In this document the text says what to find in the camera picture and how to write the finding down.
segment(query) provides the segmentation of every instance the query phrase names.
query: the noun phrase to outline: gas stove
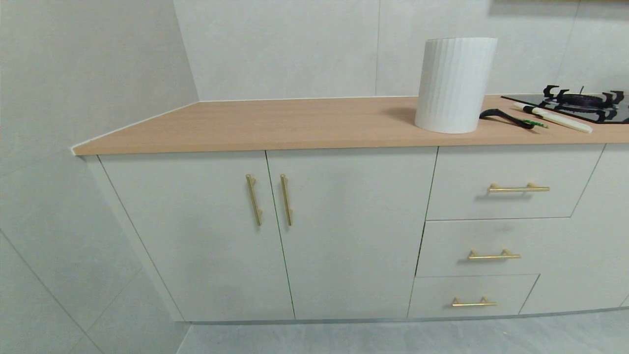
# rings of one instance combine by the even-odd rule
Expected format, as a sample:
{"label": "gas stove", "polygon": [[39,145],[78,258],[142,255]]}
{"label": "gas stove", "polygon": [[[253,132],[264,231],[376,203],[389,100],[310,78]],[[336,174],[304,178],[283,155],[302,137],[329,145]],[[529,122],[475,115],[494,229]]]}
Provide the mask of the gas stove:
{"label": "gas stove", "polygon": [[548,85],[543,94],[510,94],[508,100],[526,103],[596,124],[629,124],[629,99],[622,91],[601,94],[568,93],[568,89],[552,91],[559,86]]}

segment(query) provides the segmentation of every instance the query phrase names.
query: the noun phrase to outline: drawer front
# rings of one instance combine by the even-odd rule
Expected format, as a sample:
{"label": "drawer front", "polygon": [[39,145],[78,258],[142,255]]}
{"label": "drawer front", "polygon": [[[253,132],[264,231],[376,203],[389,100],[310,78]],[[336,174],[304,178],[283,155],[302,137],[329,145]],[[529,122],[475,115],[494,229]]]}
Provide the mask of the drawer front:
{"label": "drawer front", "polygon": [[541,273],[567,261],[557,245],[571,238],[569,223],[570,218],[428,221],[417,277]]}
{"label": "drawer front", "polygon": [[[569,217],[602,150],[601,144],[440,147],[427,219]],[[550,190],[488,192],[492,184]]]}
{"label": "drawer front", "polygon": [[[417,278],[408,317],[517,315],[537,277],[538,274]],[[483,297],[496,305],[481,305]],[[459,306],[452,305],[455,298]]]}

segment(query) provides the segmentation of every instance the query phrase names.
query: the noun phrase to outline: gold handle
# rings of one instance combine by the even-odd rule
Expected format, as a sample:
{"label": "gold handle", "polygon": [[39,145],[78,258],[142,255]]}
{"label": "gold handle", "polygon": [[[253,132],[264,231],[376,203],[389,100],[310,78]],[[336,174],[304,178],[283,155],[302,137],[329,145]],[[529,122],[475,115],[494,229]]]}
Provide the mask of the gold handle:
{"label": "gold handle", "polygon": [[286,176],[284,176],[283,174],[280,174],[279,177],[282,180],[282,191],[284,192],[284,206],[286,208],[286,218],[288,219],[288,226],[292,226],[292,209],[288,202],[288,187],[286,186],[288,184],[288,178],[286,178]]}
{"label": "gold handle", "polygon": [[452,301],[452,307],[464,307],[464,306],[498,306],[497,302],[491,302],[487,300],[487,297],[483,296],[480,302],[459,302],[458,297],[454,297]]}
{"label": "gold handle", "polygon": [[518,188],[518,187],[499,187],[495,183],[491,183],[489,188],[487,188],[488,193],[518,193],[518,192],[526,192],[526,191],[550,191],[550,187],[538,187],[534,183],[529,183],[526,187]]}
{"label": "gold handle", "polygon": [[512,260],[515,258],[522,258],[519,254],[513,254],[509,252],[508,249],[503,249],[501,254],[490,254],[487,256],[479,256],[476,251],[470,251],[470,254],[467,256],[468,260]]}
{"label": "gold handle", "polygon": [[247,184],[249,184],[249,195],[251,196],[251,203],[253,204],[253,213],[255,214],[255,220],[258,222],[258,226],[262,226],[262,210],[258,208],[258,200],[255,198],[255,178],[251,177],[251,174],[247,175]]}

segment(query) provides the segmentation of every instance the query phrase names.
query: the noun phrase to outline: wall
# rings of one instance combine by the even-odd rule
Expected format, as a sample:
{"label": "wall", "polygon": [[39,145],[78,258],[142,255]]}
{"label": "wall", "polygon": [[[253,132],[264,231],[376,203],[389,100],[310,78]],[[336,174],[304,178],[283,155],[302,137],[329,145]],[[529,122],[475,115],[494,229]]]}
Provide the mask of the wall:
{"label": "wall", "polygon": [[69,146],[198,100],[172,1],[2,2],[0,353],[175,353]]}
{"label": "wall", "polygon": [[201,100],[417,95],[423,47],[498,37],[488,93],[629,91],[629,3],[175,0]]}

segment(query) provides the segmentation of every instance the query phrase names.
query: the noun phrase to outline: white cylindrical container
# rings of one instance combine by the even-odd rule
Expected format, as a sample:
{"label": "white cylindrical container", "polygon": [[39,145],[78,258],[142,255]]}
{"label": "white cylindrical container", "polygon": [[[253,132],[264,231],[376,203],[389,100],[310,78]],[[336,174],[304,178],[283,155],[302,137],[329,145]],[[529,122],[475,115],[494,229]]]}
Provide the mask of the white cylindrical container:
{"label": "white cylindrical container", "polygon": [[440,133],[476,130],[496,38],[444,38],[426,42],[415,125]]}

